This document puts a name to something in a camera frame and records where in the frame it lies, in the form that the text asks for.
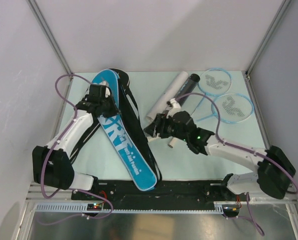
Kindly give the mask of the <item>black shuttlecock tube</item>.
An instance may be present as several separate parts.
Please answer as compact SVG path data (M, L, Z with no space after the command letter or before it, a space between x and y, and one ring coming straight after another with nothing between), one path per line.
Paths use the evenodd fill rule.
M187 80L185 81L184 85L180 88L180 90L175 94L174 98L178 98L179 96L185 95L187 93L191 93L195 87L198 85L200 81L200 77L193 73L189 75Z

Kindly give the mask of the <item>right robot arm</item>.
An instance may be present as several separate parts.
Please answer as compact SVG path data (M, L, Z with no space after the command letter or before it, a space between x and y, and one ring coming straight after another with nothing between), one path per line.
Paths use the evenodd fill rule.
M281 200L288 193L296 173L281 148L274 145L268 149L253 148L229 143L216 133L198 127L186 111L172 116L159 113L144 132L153 138L174 137L186 142L194 154L224 158L249 169L250 173L228 174L223 179L220 194L227 201L242 193L258 191Z

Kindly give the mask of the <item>blue racket cover bag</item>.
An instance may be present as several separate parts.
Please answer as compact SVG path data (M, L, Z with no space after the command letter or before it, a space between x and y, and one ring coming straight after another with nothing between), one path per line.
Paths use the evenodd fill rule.
M111 89L119 114L99 117L99 122L140 191L155 188L161 171L143 132L139 109L130 90L129 75L120 69L107 68L97 73L93 84L106 82Z

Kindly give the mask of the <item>black racket cover bag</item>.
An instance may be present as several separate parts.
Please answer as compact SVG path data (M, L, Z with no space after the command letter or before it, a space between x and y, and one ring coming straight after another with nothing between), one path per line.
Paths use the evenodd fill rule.
M129 89L129 76L115 69L104 69L92 79L92 85L105 85L109 88L109 100L114 102L113 110L119 112L111 117L95 116L82 106L85 99L77 104L78 119L75 129L66 134L71 139L71 147L66 148L70 162L74 162L80 148L102 127L115 151L130 174L134 184L141 191L149 191L161 178L161 172L149 148L141 127L138 107Z

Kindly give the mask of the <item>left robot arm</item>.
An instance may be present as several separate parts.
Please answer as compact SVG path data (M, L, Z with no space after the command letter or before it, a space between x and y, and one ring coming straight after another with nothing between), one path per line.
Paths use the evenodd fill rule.
M74 113L62 130L45 146L32 151L33 178L41 186L61 190L80 189L88 199L96 199L100 187L94 177L76 172L71 153L83 134L96 126L99 117L114 117L119 113L111 89L106 85L91 84L88 94L73 106Z

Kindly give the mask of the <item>white shuttlecock tube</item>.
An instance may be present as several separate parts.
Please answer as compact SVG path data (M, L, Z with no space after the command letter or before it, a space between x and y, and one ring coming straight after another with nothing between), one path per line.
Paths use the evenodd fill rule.
M145 119L150 123L155 119L156 114L162 113L167 105L167 101L174 98L176 93L180 90L180 88L184 85L185 81L188 79L189 74L186 71L181 71L174 80L170 83L170 85L162 92L162 95L158 98L156 103L147 113Z

